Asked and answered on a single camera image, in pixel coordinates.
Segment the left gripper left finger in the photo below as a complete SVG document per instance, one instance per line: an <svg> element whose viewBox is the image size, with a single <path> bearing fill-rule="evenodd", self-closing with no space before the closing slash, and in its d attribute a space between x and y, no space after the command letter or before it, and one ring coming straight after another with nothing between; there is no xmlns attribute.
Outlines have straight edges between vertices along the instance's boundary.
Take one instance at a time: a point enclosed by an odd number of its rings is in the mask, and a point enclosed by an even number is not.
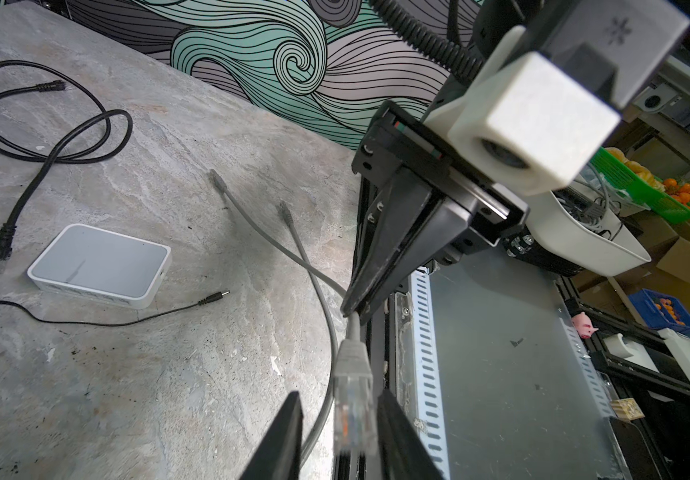
<svg viewBox="0 0 690 480"><path fill-rule="evenodd" d="M245 479L298 479L303 411L298 391L288 394L244 472Z"/></svg>

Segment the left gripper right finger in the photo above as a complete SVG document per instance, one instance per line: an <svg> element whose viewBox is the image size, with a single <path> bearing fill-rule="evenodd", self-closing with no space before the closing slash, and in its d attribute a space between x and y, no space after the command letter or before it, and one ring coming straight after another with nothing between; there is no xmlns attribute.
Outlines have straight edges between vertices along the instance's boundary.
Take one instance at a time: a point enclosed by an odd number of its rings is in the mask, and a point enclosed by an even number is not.
<svg viewBox="0 0 690 480"><path fill-rule="evenodd" d="M443 479L414 426L388 390L378 397L377 427L383 479Z"/></svg>

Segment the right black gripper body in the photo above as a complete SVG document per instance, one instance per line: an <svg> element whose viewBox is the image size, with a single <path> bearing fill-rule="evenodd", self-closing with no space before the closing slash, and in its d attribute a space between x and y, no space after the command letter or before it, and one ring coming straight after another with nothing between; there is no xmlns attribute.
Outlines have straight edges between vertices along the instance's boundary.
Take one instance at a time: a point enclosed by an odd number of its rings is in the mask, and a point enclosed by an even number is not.
<svg viewBox="0 0 690 480"><path fill-rule="evenodd" d="M432 259L454 264L497 246L525 227L528 205L503 185L490 180L463 160L456 151L397 103L387 100L373 115L352 162L362 177L358 223L379 216L374 203L379 190L405 167L432 187L471 212L467 227Z"/></svg>

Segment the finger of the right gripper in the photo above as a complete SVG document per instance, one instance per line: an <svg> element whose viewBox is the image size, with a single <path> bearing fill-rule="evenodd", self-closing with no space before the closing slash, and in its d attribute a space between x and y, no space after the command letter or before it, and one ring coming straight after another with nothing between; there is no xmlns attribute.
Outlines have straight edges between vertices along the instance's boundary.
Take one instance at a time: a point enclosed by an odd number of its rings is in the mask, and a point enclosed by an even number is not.
<svg viewBox="0 0 690 480"><path fill-rule="evenodd" d="M402 246L431 196L432 188L405 167L400 167L385 184L377 199L383 210L366 257L343 299L343 315L362 312L381 295L380 290L397 266Z"/></svg>
<svg viewBox="0 0 690 480"><path fill-rule="evenodd" d="M362 324L389 294L413 270L425 264L463 234L473 219L473 213L451 199L429 200L420 218L402 246L401 255L388 284L380 290L381 295L372 300L362 312L357 312Z"/></svg>

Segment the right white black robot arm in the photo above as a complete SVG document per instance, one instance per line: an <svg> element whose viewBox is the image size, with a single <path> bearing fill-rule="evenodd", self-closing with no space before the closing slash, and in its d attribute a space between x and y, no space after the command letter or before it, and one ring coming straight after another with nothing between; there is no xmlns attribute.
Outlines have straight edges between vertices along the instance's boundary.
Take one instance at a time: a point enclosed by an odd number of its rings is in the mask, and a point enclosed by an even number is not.
<svg viewBox="0 0 690 480"><path fill-rule="evenodd" d="M383 103L355 154L341 311L362 321L426 262L532 228L538 196L574 180L690 28L690 1L488 1L464 46L398 2L372 9L450 77L422 118Z"/></svg>

